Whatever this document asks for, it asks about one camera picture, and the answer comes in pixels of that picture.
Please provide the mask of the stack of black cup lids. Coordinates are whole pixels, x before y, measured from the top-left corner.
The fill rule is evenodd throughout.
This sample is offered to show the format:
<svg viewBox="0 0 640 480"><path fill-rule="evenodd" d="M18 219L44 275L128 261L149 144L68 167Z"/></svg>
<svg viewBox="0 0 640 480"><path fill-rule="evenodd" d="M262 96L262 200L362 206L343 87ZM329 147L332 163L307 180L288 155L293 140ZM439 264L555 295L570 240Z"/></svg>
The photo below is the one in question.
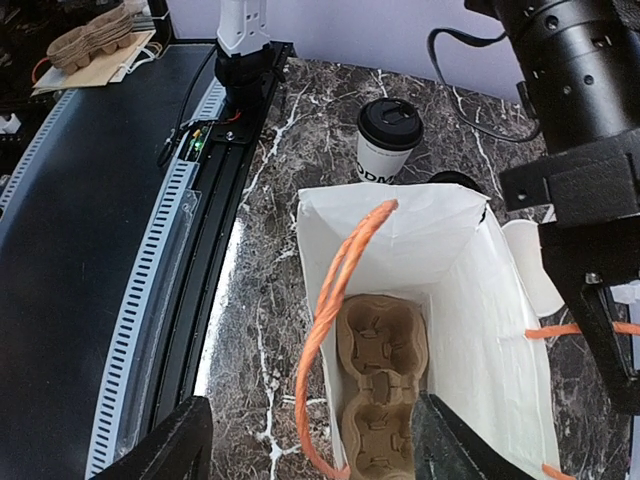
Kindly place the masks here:
<svg viewBox="0 0 640 480"><path fill-rule="evenodd" d="M483 190L476 183L475 180L473 180L468 175L458 171L447 170L447 171L438 172L434 174L428 180L428 182L433 184L456 184L456 185L463 186L467 189L473 190L477 193L483 194Z"/></svg>

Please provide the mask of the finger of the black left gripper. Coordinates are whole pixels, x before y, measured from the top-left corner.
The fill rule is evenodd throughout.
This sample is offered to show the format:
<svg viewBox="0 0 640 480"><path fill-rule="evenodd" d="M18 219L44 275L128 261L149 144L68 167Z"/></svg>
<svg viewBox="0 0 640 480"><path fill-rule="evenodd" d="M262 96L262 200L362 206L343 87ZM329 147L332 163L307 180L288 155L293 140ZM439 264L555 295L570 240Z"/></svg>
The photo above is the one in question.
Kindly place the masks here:
<svg viewBox="0 0 640 480"><path fill-rule="evenodd" d="M639 413L639 372L614 328L612 286L639 278L639 218L538 226L543 266L583 334L614 409Z"/></svg>

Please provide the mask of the stack of white paper cups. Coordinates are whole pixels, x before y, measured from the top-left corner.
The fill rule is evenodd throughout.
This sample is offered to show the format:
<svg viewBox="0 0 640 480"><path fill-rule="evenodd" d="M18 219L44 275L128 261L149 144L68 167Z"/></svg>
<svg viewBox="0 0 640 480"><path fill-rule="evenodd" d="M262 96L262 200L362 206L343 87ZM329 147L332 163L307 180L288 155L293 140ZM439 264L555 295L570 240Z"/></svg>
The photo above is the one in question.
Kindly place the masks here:
<svg viewBox="0 0 640 480"><path fill-rule="evenodd" d="M502 231L536 316L555 314L564 301L544 269L538 224L516 219L506 223Z"/></svg>

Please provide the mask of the single white paper cup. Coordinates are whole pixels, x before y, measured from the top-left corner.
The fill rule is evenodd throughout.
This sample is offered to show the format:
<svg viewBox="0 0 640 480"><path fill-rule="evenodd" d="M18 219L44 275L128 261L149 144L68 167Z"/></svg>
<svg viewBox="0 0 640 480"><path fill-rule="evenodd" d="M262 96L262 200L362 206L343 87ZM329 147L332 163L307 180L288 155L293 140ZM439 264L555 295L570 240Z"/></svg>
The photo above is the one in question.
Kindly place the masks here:
<svg viewBox="0 0 640 480"><path fill-rule="evenodd" d="M361 181L392 184L412 149L388 150L358 135L356 171Z"/></svg>

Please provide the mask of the single black cup lid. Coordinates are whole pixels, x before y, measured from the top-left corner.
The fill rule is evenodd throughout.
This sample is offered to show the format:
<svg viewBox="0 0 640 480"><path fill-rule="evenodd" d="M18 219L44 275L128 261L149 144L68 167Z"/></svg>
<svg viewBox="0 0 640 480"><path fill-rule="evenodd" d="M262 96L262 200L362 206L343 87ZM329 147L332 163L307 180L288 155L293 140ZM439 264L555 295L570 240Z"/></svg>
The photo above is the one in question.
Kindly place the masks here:
<svg viewBox="0 0 640 480"><path fill-rule="evenodd" d="M397 98L379 98L365 104L357 116L357 126L364 139L389 151L411 150L424 134L417 109Z"/></svg>

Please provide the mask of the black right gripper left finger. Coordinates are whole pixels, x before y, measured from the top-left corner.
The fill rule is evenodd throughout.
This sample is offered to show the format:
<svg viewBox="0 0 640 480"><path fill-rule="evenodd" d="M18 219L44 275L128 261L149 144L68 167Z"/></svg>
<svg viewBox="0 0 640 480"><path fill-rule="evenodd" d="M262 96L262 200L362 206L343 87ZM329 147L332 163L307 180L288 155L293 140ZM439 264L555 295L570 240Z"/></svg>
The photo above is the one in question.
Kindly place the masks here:
<svg viewBox="0 0 640 480"><path fill-rule="evenodd" d="M191 396L135 448L96 479L207 479L210 474L213 421L210 402Z"/></svg>

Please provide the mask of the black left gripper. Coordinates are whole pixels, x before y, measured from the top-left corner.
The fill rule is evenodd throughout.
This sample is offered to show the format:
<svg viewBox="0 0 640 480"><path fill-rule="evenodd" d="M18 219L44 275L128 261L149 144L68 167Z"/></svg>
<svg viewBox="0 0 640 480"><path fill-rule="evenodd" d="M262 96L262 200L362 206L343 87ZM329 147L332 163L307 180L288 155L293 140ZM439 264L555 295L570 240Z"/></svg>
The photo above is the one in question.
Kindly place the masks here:
<svg viewBox="0 0 640 480"><path fill-rule="evenodd" d="M510 211L553 205L564 227L639 212L639 35L612 1L468 1L498 20L546 153L500 175Z"/></svg>

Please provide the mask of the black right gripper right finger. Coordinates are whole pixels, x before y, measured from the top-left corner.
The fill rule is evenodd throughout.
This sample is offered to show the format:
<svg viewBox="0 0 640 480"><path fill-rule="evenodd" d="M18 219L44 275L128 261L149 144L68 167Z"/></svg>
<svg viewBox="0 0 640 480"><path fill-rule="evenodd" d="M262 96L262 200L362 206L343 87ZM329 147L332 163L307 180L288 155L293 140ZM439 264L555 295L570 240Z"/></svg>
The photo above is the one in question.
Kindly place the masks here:
<svg viewBox="0 0 640 480"><path fill-rule="evenodd" d="M419 393L413 407L411 436L417 479L532 479L427 391Z"/></svg>

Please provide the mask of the brown cardboard cup carrier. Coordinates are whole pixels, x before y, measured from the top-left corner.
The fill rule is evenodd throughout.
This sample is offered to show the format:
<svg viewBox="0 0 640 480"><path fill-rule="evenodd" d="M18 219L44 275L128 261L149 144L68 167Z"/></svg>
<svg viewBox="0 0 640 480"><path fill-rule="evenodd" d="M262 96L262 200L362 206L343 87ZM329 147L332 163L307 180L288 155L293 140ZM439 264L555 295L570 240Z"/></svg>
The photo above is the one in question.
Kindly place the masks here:
<svg viewBox="0 0 640 480"><path fill-rule="evenodd" d="M384 295L345 301L336 318L346 373L340 433L352 479L413 479L411 414L428 365L420 307Z"/></svg>

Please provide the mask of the printed paper takeout bag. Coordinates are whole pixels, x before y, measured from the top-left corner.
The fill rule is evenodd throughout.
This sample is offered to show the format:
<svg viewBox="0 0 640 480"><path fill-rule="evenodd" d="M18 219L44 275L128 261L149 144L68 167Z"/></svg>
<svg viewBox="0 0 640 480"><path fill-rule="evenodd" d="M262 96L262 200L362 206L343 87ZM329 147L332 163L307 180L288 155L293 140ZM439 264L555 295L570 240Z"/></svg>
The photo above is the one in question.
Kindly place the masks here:
<svg viewBox="0 0 640 480"><path fill-rule="evenodd" d="M313 326L299 360L295 417L303 452L332 479L352 479L340 433L346 373L336 318L353 296L417 304L438 396L532 479L560 465L545 342L576 323L542 326L487 198L455 184L359 183L303 189L297 242Z"/></svg>

